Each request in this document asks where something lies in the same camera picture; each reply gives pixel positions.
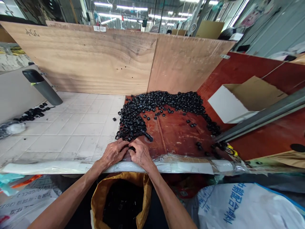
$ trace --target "red wooden board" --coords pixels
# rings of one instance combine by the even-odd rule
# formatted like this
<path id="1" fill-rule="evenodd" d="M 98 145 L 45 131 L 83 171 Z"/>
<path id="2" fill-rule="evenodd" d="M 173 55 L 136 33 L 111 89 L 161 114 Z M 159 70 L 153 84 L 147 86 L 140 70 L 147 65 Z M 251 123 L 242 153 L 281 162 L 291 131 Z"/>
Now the red wooden board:
<path id="1" fill-rule="evenodd" d="M 204 101 L 207 113 L 220 125 L 222 132 L 235 124 L 223 123 L 207 100 L 222 84 L 240 84 L 252 76 L 261 78 L 282 64 L 282 61 L 240 53 L 229 52 L 228 55 L 230 58 L 223 59 L 197 91 Z M 285 93 L 292 94 L 305 86 L 305 66 L 284 63 L 264 80 Z M 250 160 L 289 151 L 292 143 L 305 145 L 304 133 L 305 109 L 302 109 L 230 143 L 242 159 Z"/>
<path id="2" fill-rule="evenodd" d="M 141 117 L 146 115 L 150 120 L 144 119 L 147 127 L 147 133 L 153 137 L 153 142 L 150 142 L 146 137 L 140 136 L 140 140 L 149 146 L 150 155 L 153 159 L 162 155 L 174 154 L 190 157 L 204 157 L 204 151 L 199 151 L 196 142 L 201 142 L 204 150 L 210 152 L 210 146 L 213 144 L 210 132 L 206 128 L 206 121 L 195 114 L 187 113 L 182 115 L 182 111 L 174 111 L 169 114 L 168 111 L 154 119 L 155 112 L 141 113 Z M 189 119 L 191 123 L 196 123 L 197 126 L 190 127 L 186 122 Z M 130 155 L 125 155 L 125 160 L 130 160 Z"/>

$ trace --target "hand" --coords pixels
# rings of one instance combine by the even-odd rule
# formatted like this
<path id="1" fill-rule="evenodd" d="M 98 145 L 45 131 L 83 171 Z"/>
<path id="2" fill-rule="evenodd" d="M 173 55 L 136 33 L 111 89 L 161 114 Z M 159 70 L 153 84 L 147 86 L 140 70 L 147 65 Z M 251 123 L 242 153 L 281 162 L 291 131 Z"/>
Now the hand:
<path id="1" fill-rule="evenodd" d="M 128 146 L 133 146 L 136 149 L 136 152 L 131 149 L 128 150 L 131 160 L 141 166 L 145 171 L 147 171 L 150 166 L 155 165 L 150 157 L 148 146 L 141 142 L 140 139 L 136 138 L 136 140 L 131 142 Z"/>
<path id="2" fill-rule="evenodd" d="M 124 148 L 124 146 L 128 144 L 128 141 L 123 141 L 121 138 L 115 142 L 109 143 L 101 159 L 97 160 L 92 167 L 96 170 L 101 170 L 101 174 L 104 170 L 123 159 L 128 150 L 128 147 Z"/>

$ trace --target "white tile floor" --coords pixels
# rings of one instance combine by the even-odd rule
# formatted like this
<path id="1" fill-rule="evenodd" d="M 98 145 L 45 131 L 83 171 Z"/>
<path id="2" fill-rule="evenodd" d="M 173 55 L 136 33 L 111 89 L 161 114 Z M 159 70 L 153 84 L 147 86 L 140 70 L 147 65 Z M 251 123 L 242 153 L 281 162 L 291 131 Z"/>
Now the white tile floor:
<path id="1" fill-rule="evenodd" d="M 119 129 L 125 96 L 58 92 L 63 103 L 27 121 L 20 135 L 0 140 L 0 165 L 101 158 Z"/>

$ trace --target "sack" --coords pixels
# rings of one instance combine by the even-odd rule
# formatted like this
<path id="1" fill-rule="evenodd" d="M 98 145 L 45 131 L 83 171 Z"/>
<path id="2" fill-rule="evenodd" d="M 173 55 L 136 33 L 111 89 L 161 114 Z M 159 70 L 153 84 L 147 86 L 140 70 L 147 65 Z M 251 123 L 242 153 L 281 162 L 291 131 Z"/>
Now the sack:
<path id="1" fill-rule="evenodd" d="M 118 179 L 127 180 L 144 189 L 142 211 L 136 217 L 137 228 L 142 229 L 150 207 L 152 186 L 147 174 L 135 172 L 109 174 L 97 185 L 91 200 L 94 228 L 110 229 L 108 225 L 103 222 L 103 211 L 109 189 Z"/>
<path id="2" fill-rule="evenodd" d="M 304 208 L 258 184 L 205 187 L 186 209 L 200 229 L 305 228 Z"/>

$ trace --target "black thermos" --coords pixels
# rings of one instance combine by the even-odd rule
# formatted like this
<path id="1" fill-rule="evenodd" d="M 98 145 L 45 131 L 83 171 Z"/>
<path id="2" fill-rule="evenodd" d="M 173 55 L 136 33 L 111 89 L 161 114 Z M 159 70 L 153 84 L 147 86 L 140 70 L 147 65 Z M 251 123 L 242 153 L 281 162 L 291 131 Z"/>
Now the black thermos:
<path id="1" fill-rule="evenodd" d="M 34 87 L 46 98 L 50 104 L 57 106 L 62 104 L 63 101 L 48 82 L 34 69 L 28 69 L 22 71 L 23 75 L 29 82 L 34 84 Z"/>

